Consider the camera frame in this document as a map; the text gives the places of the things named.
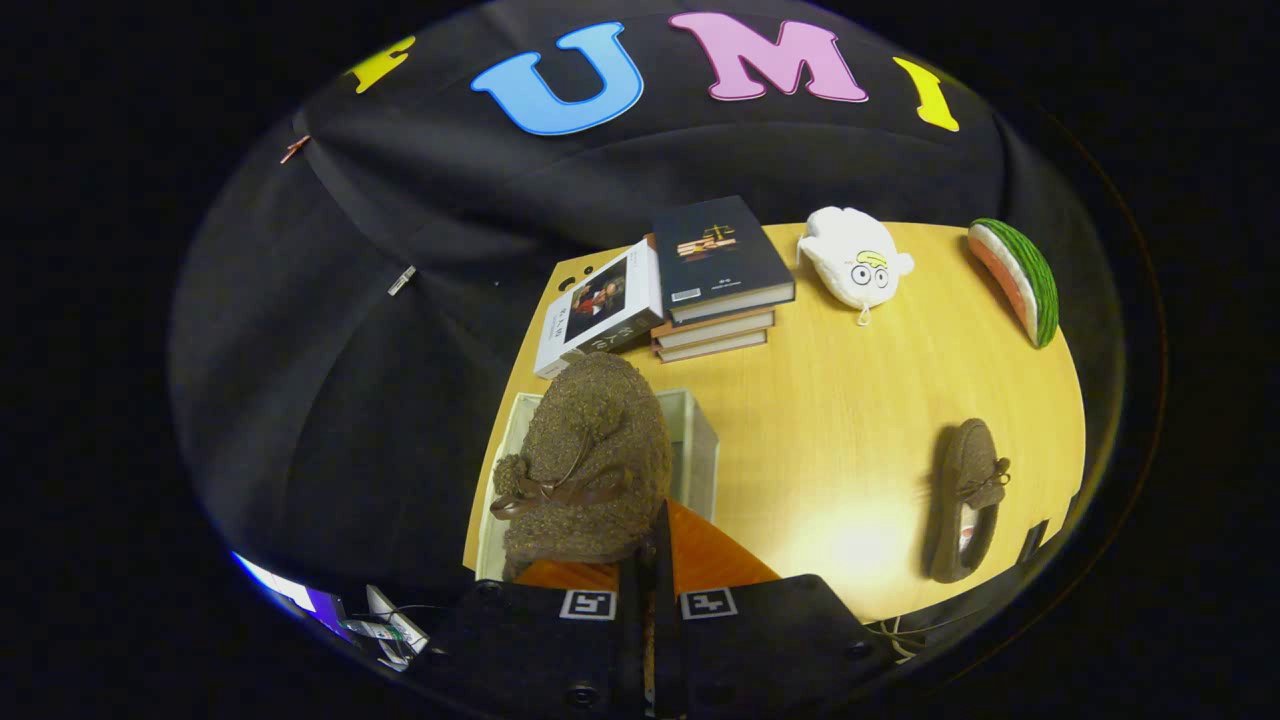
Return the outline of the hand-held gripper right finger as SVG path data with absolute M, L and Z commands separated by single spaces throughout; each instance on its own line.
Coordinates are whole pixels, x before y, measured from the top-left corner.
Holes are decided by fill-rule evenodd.
M 818 575 L 676 592 L 671 507 L 655 525 L 658 719 L 835 719 L 896 669 Z

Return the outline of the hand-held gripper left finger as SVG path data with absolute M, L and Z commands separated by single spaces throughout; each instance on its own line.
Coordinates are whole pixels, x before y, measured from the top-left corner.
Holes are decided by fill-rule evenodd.
M 471 719 L 644 719 L 645 588 L 636 556 L 617 591 L 477 582 L 430 634 L 420 687 Z

